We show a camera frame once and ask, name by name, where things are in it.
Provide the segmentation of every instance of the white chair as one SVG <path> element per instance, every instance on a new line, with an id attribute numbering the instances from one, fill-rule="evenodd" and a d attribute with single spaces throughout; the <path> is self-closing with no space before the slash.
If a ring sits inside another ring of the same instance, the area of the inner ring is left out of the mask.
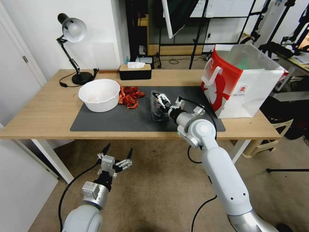
<path id="1" fill-rule="evenodd" d="M 291 124 L 293 122 L 293 119 L 281 122 L 281 123 L 275 123 L 272 124 L 275 129 L 280 127 L 285 127 L 282 132 L 280 133 L 280 136 L 283 137 L 287 130 L 290 128 Z M 242 156 L 245 158 L 252 158 L 254 157 L 258 152 L 271 149 L 271 151 L 275 150 L 275 145 L 279 142 L 278 140 L 253 140 L 249 143 L 247 148 L 242 153 Z"/>

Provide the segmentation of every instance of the bag handle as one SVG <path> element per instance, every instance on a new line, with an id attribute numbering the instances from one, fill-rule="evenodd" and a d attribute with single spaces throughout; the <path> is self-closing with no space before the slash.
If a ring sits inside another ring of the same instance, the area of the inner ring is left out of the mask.
<path id="1" fill-rule="evenodd" d="M 218 74 L 218 73 L 219 73 L 219 74 L 222 74 L 222 68 L 221 68 L 220 66 L 217 66 L 217 67 L 215 68 L 215 70 L 213 71 L 213 73 L 212 73 L 210 79 L 208 80 L 207 77 L 206 77 L 206 76 L 208 76 L 207 70 L 208 70 L 208 66 L 210 65 L 210 68 L 211 68 L 212 64 L 213 64 L 213 59 L 210 58 L 210 59 L 207 61 L 206 65 L 205 65 L 205 68 L 204 68 L 204 69 L 205 69 L 205 74 L 202 76 L 202 81 L 205 83 L 204 86 L 212 85 L 213 82 L 214 82 L 215 79 L 216 79 L 217 74 Z"/>

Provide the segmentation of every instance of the dried red pepper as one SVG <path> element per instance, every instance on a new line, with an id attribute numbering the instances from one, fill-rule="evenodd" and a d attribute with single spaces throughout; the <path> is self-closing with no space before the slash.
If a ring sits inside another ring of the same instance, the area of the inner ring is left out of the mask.
<path id="1" fill-rule="evenodd" d="M 128 109 L 134 109 L 138 106 L 138 98 L 145 96 L 136 86 L 126 86 L 120 84 L 119 105 L 126 105 Z"/>

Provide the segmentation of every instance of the white plastic bowl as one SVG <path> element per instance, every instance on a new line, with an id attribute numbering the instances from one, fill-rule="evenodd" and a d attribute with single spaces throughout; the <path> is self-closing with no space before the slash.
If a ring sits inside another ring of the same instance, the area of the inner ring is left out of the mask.
<path id="1" fill-rule="evenodd" d="M 111 79 L 98 79 L 86 83 L 78 92 L 78 97 L 89 110 L 105 112 L 114 108 L 119 101 L 120 85 Z"/>

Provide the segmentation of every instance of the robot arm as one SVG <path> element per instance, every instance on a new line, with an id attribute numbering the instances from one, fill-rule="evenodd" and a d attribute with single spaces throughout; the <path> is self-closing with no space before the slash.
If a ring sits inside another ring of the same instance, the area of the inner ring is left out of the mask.
<path id="1" fill-rule="evenodd" d="M 116 160 L 114 157 L 99 153 L 101 169 L 98 179 L 93 182 L 86 181 L 82 187 L 84 205 L 72 210 L 67 216 L 62 232 L 99 232 L 102 225 L 100 210 L 104 209 L 107 202 L 107 195 L 111 191 L 111 185 L 117 173 L 129 168 L 132 165 L 132 148 L 126 159 Z"/>
<path id="2" fill-rule="evenodd" d="M 154 96 L 161 104 L 160 110 L 166 112 L 178 125 L 178 134 L 192 147 L 201 147 L 202 165 L 234 229 L 238 232 L 277 232 L 253 210 L 248 190 L 235 165 L 215 140 L 214 125 L 208 120 L 200 119 L 205 110 L 198 106 L 190 114 L 182 110 L 183 100 L 178 98 L 175 105 L 169 106 L 169 100 L 164 94 Z"/>

